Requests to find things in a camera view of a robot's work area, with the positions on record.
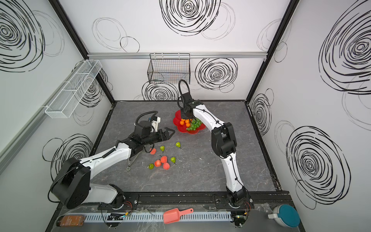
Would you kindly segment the red flower fruit bowl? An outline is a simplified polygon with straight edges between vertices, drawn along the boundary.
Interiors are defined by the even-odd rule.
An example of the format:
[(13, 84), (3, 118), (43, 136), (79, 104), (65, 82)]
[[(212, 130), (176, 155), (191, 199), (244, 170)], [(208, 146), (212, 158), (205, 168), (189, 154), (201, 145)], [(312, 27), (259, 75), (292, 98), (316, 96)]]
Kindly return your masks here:
[(178, 110), (178, 111), (176, 111), (175, 116), (173, 118), (173, 124), (177, 127), (179, 132), (189, 133), (189, 134), (196, 134), (199, 131), (206, 128), (206, 126), (202, 123), (201, 126), (196, 131), (188, 131), (188, 130), (186, 130), (186, 124), (184, 123), (184, 125), (180, 125), (180, 121), (182, 121), (181, 120), (181, 114), (180, 114), (180, 110)]

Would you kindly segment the green grape bunch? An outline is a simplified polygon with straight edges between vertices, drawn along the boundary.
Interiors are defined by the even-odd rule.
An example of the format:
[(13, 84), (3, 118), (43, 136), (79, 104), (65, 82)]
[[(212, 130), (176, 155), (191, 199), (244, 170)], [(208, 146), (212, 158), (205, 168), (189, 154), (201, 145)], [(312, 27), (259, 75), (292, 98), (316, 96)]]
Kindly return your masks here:
[(188, 131), (196, 131), (202, 124), (202, 122), (195, 118), (195, 119), (190, 119), (190, 127), (186, 127), (186, 130)]

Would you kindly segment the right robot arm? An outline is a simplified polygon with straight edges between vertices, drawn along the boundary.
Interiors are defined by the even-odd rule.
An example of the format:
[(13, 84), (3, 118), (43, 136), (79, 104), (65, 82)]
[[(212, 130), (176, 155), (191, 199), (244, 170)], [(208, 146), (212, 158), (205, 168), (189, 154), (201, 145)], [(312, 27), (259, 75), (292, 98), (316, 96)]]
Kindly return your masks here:
[(237, 140), (232, 124), (219, 120), (203, 102), (193, 99), (189, 92), (182, 94), (177, 104), (183, 119), (199, 119), (211, 132), (212, 149), (220, 158), (226, 176), (229, 204), (233, 208), (239, 207), (248, 197), (248, 193), (237, 167)]

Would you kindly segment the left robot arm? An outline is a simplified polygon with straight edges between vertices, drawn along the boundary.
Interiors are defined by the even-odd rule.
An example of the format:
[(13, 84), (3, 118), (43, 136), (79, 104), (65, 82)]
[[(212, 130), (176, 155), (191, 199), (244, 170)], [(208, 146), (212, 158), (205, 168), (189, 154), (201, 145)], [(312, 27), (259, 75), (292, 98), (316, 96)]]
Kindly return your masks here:
[(100, 203), (114, 210), (121, 209), (125, 203), (124, 192), (116, 185), (92, 184), (91, 180), (105, 169), (140, 153), (146, 145), (170, 140), (175, 131), (170, 128), (150, 132), (149, 135), (132, 133), (124, 140), (97, 155), (78, 160), (66, 160), (50, 187), (50, 193), (68, 209), (81, 204)]

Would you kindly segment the metal green-tipped tongs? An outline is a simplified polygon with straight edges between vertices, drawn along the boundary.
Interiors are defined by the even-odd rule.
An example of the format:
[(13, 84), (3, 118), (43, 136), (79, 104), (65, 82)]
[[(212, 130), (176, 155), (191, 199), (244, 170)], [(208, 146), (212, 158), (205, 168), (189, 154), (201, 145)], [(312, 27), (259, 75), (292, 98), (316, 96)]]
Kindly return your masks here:
[(128, 158), (127, 159), (127, 171), (130, 171), (131, 170), (131, 167), (132, 165), (135, 163), (135, 161), (137, 160), (138, 156), (134, 156), (132, 158)]

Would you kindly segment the peach bottom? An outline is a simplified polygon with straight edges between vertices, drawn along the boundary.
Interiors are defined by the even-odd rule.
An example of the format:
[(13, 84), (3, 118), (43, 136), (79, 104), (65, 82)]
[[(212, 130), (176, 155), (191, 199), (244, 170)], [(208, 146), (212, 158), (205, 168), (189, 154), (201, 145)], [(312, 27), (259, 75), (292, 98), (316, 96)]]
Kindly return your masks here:
[(163, 167), (163, 169), (165, 169), (165, 170), (169, 170), (169, 169), (170, 169), (170, 165), (169, 165), (169, 163), (167, 163), (167, 162), (163, 163), (162, 167)]

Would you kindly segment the pink plastic scoop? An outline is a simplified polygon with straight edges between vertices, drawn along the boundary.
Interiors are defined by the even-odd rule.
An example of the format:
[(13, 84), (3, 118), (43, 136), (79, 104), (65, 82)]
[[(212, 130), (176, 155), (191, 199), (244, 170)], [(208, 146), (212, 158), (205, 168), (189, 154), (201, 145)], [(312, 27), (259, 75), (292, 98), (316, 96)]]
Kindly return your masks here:
[(178, 208), (174, 208), (174, 209), (166, 211), (163, 214), (163, 222), (164, 224), (175, 223), (180, 220), (181, 216), (188, 215), (193, 212), (194, 212), (193, 208), (189, 208), (189, 209), (182, 210), (182, 211), (180, 211)]

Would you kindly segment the teal lidded white jug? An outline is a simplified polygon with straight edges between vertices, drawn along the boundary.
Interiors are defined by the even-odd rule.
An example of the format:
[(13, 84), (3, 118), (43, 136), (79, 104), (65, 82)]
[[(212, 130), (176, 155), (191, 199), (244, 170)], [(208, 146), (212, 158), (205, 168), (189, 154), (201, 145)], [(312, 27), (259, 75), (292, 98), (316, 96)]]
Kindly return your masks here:
[(282, 227), (295, 228), (300, 224), (300, 216), (296, 209), (290, 205), (279, 205), (268, 215), (268, 219), (274, 221)]

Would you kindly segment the white mesh wall shelf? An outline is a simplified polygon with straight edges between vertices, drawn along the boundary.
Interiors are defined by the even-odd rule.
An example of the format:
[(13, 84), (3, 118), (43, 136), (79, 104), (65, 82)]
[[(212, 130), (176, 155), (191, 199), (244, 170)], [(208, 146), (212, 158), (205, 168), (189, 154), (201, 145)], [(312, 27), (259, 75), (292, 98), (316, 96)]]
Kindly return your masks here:
[(96, 81), (102, 65), (99, 60), (80, 62), (66, 84), (45, 109), (52, 119), (70, 118), (77, 106), (93, 108), (101, 101), (102, 89)]

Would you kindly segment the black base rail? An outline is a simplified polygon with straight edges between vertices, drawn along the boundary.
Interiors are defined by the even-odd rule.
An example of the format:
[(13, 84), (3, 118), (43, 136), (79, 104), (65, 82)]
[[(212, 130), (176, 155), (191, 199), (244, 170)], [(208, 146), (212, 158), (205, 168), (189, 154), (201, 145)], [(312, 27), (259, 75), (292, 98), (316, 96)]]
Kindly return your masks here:
[(232, 198), (226, 191), (212, 192), (125, 192), (125, 200), (131, 205), (128, 209), (138, 209), (145, 206), (206, 206), (216, 209), (234, 210), (244, 203), (249, 203), (251, 208), (256, 204), (292, 204), (288, 191), (250, 191), (245, 197), (232, 204)]

